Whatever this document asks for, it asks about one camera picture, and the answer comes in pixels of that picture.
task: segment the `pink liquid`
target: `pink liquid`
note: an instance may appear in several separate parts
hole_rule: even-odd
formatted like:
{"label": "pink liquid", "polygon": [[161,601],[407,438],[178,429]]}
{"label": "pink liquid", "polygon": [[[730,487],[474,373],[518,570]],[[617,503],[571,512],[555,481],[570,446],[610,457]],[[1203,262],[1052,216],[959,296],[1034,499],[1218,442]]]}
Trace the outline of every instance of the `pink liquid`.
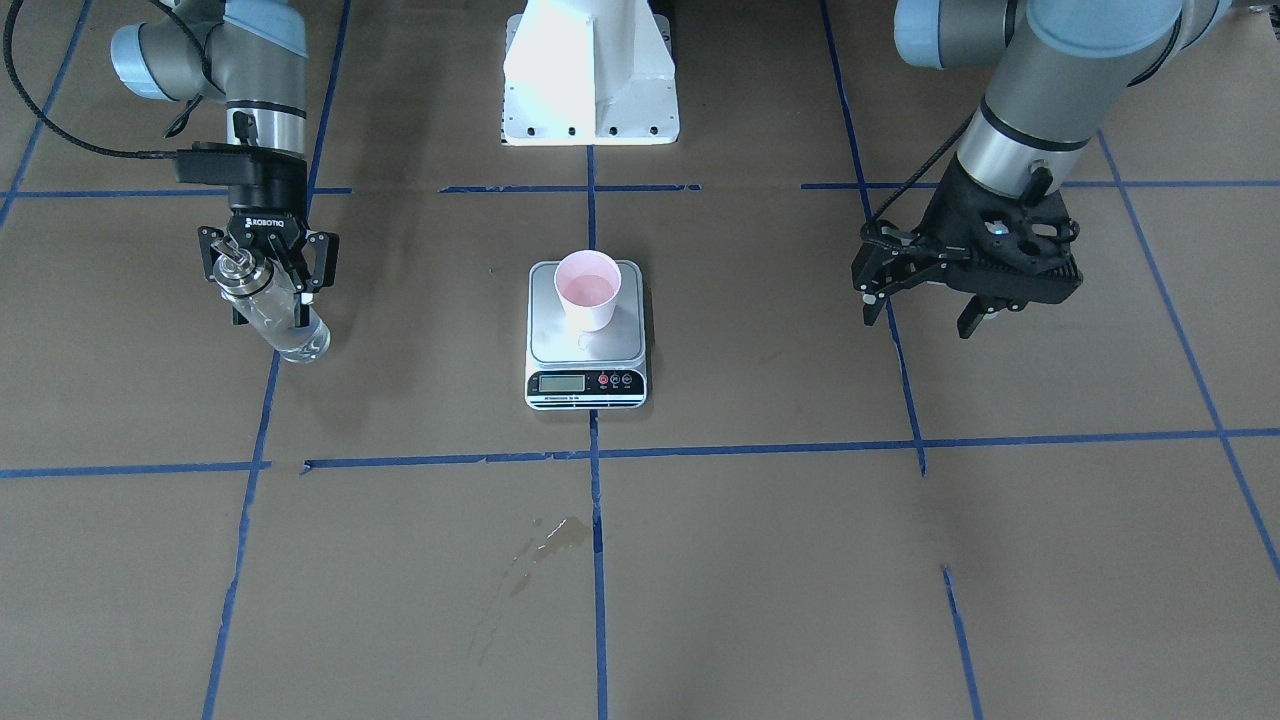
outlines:
{"label": "pink liquid", "polygon": [[613,297],[613,286],[600,275],[579,275],[564,286],[564,300],[580,307],[594,307]]}

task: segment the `digital scale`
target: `digital scale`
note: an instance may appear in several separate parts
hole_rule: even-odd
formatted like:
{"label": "digital scale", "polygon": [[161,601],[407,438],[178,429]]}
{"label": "digital scale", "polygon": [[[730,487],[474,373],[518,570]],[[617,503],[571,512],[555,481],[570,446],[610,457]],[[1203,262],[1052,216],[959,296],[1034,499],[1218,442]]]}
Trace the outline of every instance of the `digital scale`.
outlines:
{"label": "digital scale", "polygon": [[570,329],[556,293],[558,261],[529,270],[525,402],[534,410],[639,407],[649,397],[640,268],[618,260],[622,288],[608,325]]}

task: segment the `pink cup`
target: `pink cup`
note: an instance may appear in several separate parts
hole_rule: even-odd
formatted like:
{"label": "pink cup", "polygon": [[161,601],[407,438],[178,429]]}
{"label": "pink cup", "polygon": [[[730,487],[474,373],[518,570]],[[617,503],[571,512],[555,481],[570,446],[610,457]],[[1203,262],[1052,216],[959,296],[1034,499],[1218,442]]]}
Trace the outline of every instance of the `pink cup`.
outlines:
{"label": "pink cup", "polygon": [[590,333],[609,324],[620,290],[622,270],[604,252],[579,250],[556,268],[556,295],[571,329]]}

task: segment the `clear bottle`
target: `clear bottle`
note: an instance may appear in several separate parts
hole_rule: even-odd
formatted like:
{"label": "clear bottle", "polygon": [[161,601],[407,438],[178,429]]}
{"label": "clear bottle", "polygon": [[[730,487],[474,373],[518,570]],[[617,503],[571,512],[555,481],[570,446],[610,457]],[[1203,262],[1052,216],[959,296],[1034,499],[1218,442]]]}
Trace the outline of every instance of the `clear bottle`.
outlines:
{"label": "clear bottle", "polygon": [[298,297],[288,274],[255,250],[244,250],[229,238],[214,243],[218,261],[214,275],[223,297],[253,325],[280,357],[311,363],[329,350],[329,327],[315,311],[306,327],[293,327]]}

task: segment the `light blue joint cap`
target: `light blue joint cap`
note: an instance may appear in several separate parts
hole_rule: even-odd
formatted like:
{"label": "light blue joint cap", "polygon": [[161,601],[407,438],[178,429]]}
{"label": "light blue joint cap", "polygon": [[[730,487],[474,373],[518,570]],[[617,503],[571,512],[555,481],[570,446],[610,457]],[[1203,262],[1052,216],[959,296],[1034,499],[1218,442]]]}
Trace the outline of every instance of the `light blue joint cap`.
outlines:
{"label": "light blue joint cap", "polygon": [[942,69],[938,20],[942,0],[897,0],[893,12],[893,44],[897,54],[918,68]]}
{"label": "light blue joint cap", "polygon": [[1212,32],[1215,27],[1217,27],[1217,23],[1222,20],[1222,15],[1225,15],[1226,12],[1230,9],[1231,9],[1231,0],[1217,0],[1217,9],[1213,10],[1213,17],[1210,18],[1208,26],[1204,27],[1204,32],[1202,32],[1201,36],[1196,38],[1196,42],[1192,42],[1187,47],[1193,47],[1199,41],[1208,37],[1208,33]]}
{"label": "light blue joint cap", "polygon": [[1030,0],[1027,20],[1068,55],[1120,58],[1164,37],[1181,9],[1181,0]]}
{"label": "light blue joint cap", "polygon": [[172,100],[156,85],[156,78],[151,77],[151,69],[142,58],[142,41],[138,31],[142,23],[124,26],[111,36],[111,65],[115,74],[134,95],[141,95],[148,100]]}
{"label": "light blue joint cap", "polygon": [[223,19],[294,55],[307,56],[307,26],[288,0],[227,0]]}

